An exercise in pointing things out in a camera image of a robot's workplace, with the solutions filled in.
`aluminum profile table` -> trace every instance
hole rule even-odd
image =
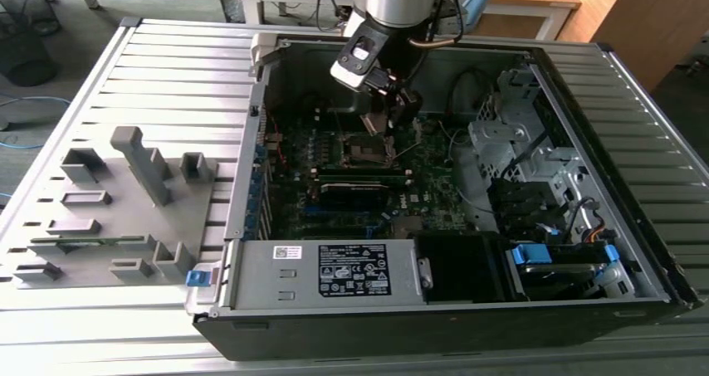
[[[0,218],[0,258],[26,255],[26,243],[6,231],[22,222],[23,206],[59,173],[55,163],[71,141],[92,144],[112,126],[138,125],[167,157],[190,150],[219,161],[213,193],[219,200],[211,204],[200,260],[217,259],[254,81],[251,36],[273,29],[159,20],[119,28]],[[705,295],[709,173],[614,53],[590,44],[474,41],[542,46],[550,54],[641,206]],[[4,277],[11,271],[0,267],[4,374],[461,374],[461,369],[476,369],[477,374],[548,375],[604,374],[620,366],[630,374],[666,374],[669,369],[700,374],[709,362],[704,306],[683,318],[626,328],[577,347],[233,363],[192,328],[183,286],[16,290]]]

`warning label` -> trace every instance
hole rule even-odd
[[[318,266],[323,297],[391,295],[385,245],[321,246]]]

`cable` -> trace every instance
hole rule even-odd
[[[480,210],[481,212],[486,212],[489,214],[494,214],[496,213],[492,210],[485,210],[484,208],[480,208],[478,206],[476,206],[476,204],[472,202],[472,200],[465,197],[464,192],[461,191],[461,188],[456,187],[456,191],[458,192],[458,195],[461,196],[461,199],[464,199],[464,201],[468,204],[470,204],[476,210]]]
[[[7,95],[4,93],[0,92],[0,95],[2,96],[7,96],[8,98],[11,98],[11,100],[0,103],[0,107],[6,106],[6,105],[10,105],[10,104],[15,104],[16,102],[22,101],[22,100],[55,100],[58,102],[62,102],[63,104],[66,105],[71,105],[71,100],[66,100],[63,98],[59,98],[56,96],[24,96],[24,97],[15,97],[12,95]]]
[[[281,8],[281,5],[278,5],[278,2],[271,1],[270,3],[274,4],[274,5],[277,6],[277,8]],[[289,4],[285,4],[285,6],[286,6],[287,9],[297,9],[298,7],[302,6],[302,4],[303,4],[303,3],[299,2],[298,5],[295,5],[294,7],[290,7]]]
[[[465,130],[464,129],[457,129],[456,130],[456,132],[453,133],[453,136],[452,136],[452,142],[448,145],[448,158],[449,158],[449,160],[453,160],[453,157],[452,157],[453,146],[465,144],[468,142],[468,140],[470,139],[470,135],[469,135],[464,142],[456,142],[456,136],[458,135],[458,133],[461,131],[465,131]]]
[[[537,147],[542,144],[544,140],[549,134],[546,131],[544,131],[536,138],[534,141],[532,141],[530,146],[524,150],[524,152],[517,156],[512,161],[510,164],[508,164],[508,167],[502,170],[502,173],[500,173],[500,178],[505,178],[505,175],[516,168],[518,164],[521,164],[526,159],[532,157],[532,154],[534,153],[534,150]]]
[[[584,196],[578,203],[576,204],[574,211],[572,212],[572,217],[569,220],[569,224],[566,224],[566,228],[564,229],[562,234],[562,242],[566,242],[569,240],[569,236],[572,234],[572,228],[574,227],[576,217],[578,216],[578,212],[581,211],[581,207],[586,202],[596,202],[596,199],[593,199],[590,196]]]
[[[429,29],[429,35],[426,37],[429,42],[433,41],[433,36],[435,35],[435,22],[440,21],[441,18],[441,8],[444,7],[444,2],[446,2],[446,0],[440,0],[440,5],[435,7],[435,13],[433,14],[431,28]]]
[[[476,77],[476,81],[480,86],[486,85],[488,90],[482,90],[480,97],[482,97],[485,94],[489,94],[496,90],[496,85],[493,83],[493,78],[488,75],[488,72],[485,72],[480,67],[477,66],[468,66],[454,77],[452,84],[449,85],[448,90],[448,96],[446,96],[446,107],[444,110],[446,113],[453,113],[453,97],[456,95],[456,89],[458,88],[458,83],[461,82],[461,78],[466,74],[473,74],[473,77]]]
[[[391,158],[391,161],[390,163],[402,155],[405,154],[406,152],[409,152],[409,150],[411,150],[413,148],[415,148],[418,145],[421,144],[421,142],[417,142],[415,144],[413,144],[409,148],[403,149],[403,151],[401,151],[401,153],[397,154],[397,156],[394,156]]]
[[[44,144],[42,144],[42,145],[31,145],[31,146],[22,146],[22,145],[11,145],[11,144],[6,144],[4,142],[0,142],[0,146],[3,146],[4,148],[8,148],[8,149],[38,149],[38,148],[42,148],[44,146]]]
[[[594,217],[598,219],[598,225],[596,228],[590,231],[590,234],[586,236],[586,239],[584,239],[585,242],[596,242],[596,238],[598,237],[598,234],[604,232],[606,229],[606,220],[602,219],[601,214],[594,210],[593,211]]]
[[[341,11],[339,11],[339,9],[338,9],[338,6],[337,6],[337,3],[335,3],[335,0],[330,0],[330,1],[333,2],[333,7],[335,7],[335,16],[337,16],[338,19],[339,19],[339,17],[341,17]],[[339,24],[339,21],[338,21],[338,23],[337,23],[333,27],[330,27],[330,28],[327,28],[327,29],[323,29],[323,28],[321,27],[321,0],[318,0],[317,3],[315,3],[315,26],[318,27],[318,30],[319,30],[321,32],[323,32],[323,33],[327,33],[327,32],[330,32],[333,29],[337,28],[337,25],[338,25],[338,24]]]
[[[454,38],[454,40],[456,42],[460,42],[461,38],[464,38],[465,33],[464,11],[461,10],[460,0],[453,0],[453,3],[456,4],[456,12],[458,13],[458,36]]]

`blue cable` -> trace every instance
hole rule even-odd
[[[24,96],[23,98],[20,98],[20,97],[4,94],[3,92],[0,92],[0,96],[7,96],[8,98],[11,98],[11,100],[8,100],[8,101],[6,101],[6,102],[3,102],[0,104],[0,107],[3,107],[6,105],[10,105],[10,104],[14,104],[14,103],[16,103],[16,102],[19,102],[22,100],[55,100],[58,102],[62,102],[66,105],[71,105],[71,100],[66,100],[66,99],[59,98],[56,96]],[[0,146],[3,146],[4,148],[10,148],[10,149],[38,149],[38,148],[42,148],[44,145],[22,146],[22,145],[12,145],[12,144],[6,144],[6,143],[0,142]]]
[[[11,145],[6,144],[4,142],[0,142],[0,146],[10,149],[38,149],[42,148],[44,145],[31,145],[31,146],[22,146],[22,145]]]
[[[15,104],[16,102],[22,101],[22,100],[56,100],[58,102],[62,102],[64,105],[71,105],[71,100],[66,100],[63,98],[59,98],[56,96],[24,96],[23,98],[15,98],[10,95],[6,95],[6,94],[0,94],[3,96],[7,96],[8,98],[12,98],[11,100],[3,102],[0,104],[0,107],[6,106],[6,105],[10,105],[10,104]]]

